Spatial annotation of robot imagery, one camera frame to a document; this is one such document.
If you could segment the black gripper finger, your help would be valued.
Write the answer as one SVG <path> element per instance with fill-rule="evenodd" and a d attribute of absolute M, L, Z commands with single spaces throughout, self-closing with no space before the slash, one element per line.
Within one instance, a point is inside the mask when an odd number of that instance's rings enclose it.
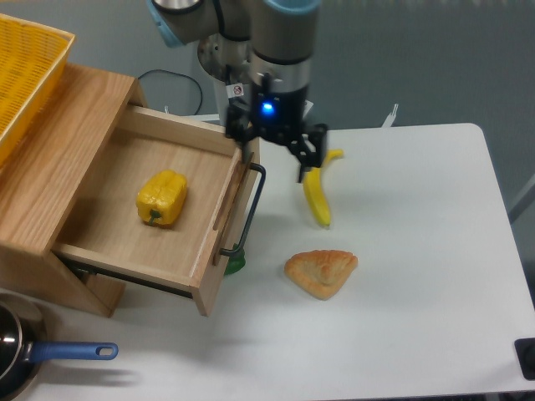
<path fill-rule="evenodd" d="M 255 139 L 251 125 L 250 107 L 241 100 L 231 99 L 227 107 L 225 136 L 232 139 L 242 154 L 242 161 L 249 161 L 252 155 L 251 143 Z"/>
<path fill-rule="evenodd" d="M 307 172 L 322 166 L 327 154 L 329 127 L 326 124 L 303 125 L 288 140 L 290 153 L 298 160 L 297 182 L 302 183 Z"/>

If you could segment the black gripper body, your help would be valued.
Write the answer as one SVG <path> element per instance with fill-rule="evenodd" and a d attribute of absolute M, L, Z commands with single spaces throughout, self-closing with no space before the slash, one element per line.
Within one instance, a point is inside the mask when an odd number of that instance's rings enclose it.
<path fill-rule="evenodd" d="M 308 85 L 296 90 L 281 91 L 282 84 L 282 80 L 265 73 L 260 77 L 260 84 L 252 85 L 249 140 L 262 138 L 281 146 L 304 143 L 303 112 Z"/>

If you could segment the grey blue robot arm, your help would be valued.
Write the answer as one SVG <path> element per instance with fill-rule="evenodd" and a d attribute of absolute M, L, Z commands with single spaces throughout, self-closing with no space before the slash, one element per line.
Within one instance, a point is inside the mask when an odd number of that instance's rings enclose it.
<path fill-rule="evenodd" d="M 299 163 L 301 180 L 327 152 L 328 127 L 304 117 L 319 1 L 149 1 L 170 46 L 214 38 L 223 82 L 246 84 L 244 100 L 228 98 L 225 135 L 242 158 L 256 138 L 284 146 Z"/>

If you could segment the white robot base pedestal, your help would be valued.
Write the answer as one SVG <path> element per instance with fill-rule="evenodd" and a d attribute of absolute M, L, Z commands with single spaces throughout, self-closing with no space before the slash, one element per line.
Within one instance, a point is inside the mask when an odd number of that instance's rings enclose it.
<path fill-rule="evenodd" d="M 197 58 L 212 81 L 220 124 L 226 125 L 232 100 L 249 103 L 249 41 L 232 41 L 217 33 L 199 42 Z"/>

